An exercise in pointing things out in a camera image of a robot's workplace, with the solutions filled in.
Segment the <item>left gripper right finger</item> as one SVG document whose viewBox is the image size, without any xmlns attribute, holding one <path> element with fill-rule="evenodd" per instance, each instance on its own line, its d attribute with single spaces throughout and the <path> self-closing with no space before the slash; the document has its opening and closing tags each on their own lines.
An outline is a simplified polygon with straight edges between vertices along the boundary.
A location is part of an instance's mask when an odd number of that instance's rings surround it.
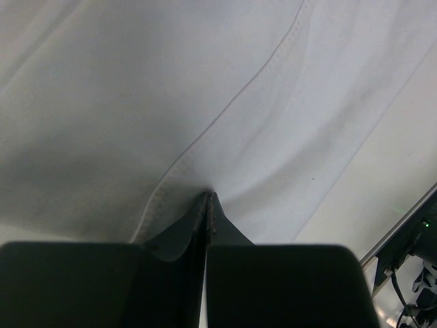
<svg viewBox="0 0 437 328">
<path fill-rule="evenodd" d="M 209 327 L 377 327 L 363 270 L 340 245 L 255 245 L 208 202 Z"/>
</svg>

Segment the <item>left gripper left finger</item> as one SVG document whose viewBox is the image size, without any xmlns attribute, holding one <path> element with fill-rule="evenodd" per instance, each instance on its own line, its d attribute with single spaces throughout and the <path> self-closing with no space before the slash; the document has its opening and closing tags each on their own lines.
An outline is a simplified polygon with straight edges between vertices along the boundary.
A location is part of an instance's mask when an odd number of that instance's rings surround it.
<svg viewBox="0 0 437 328">
<path fill-rule="evenodd" d="M 208 194 L 143 244 L 1 247 L 2 327 L 197 327 Z"/>
</svg>

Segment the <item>white skirt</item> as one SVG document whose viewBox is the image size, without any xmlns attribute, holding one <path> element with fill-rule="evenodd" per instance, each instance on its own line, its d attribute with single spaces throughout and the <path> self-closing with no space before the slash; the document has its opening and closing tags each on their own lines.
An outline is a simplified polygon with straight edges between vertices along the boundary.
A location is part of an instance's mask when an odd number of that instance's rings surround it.
<svg viewBox="0 0 437 328">
<path fill-rule="evenodd" d="M 216 191 L 290 242 L 435 42 L 435 1 L 2 1 L 1 223 L 140 243 Z"/>
</svg>

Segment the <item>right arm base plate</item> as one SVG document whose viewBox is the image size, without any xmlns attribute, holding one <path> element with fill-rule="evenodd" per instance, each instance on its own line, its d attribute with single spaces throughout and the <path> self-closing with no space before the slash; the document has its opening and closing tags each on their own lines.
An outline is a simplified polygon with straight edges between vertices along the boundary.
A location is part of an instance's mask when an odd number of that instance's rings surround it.
<svg viewBox="0 0 437 328">
<path fill-rule="evenodd" d="M 411 258 L 421 260 L 411 253 L 413 243 L 424 222 L 436 224 L 436 185 L 433 185 L 361 260 L 362 266 L 372 260 L 376 261 L 376 272 L 371 283 L 372 297 L 376 297 L 386 284 L 390 284 L 400 302 L 399 315 L 393 319 L 386 319 L 386 323 L 393 327 L 436 326 L 436 307 L 422 310 L 425 301 L 433 297 L 426 297 L 424 292 L 413 291 L 418 294 L 415 302 L 407 302 L 401 291 L 397 273 L 407 260 Z"/>
</svg>

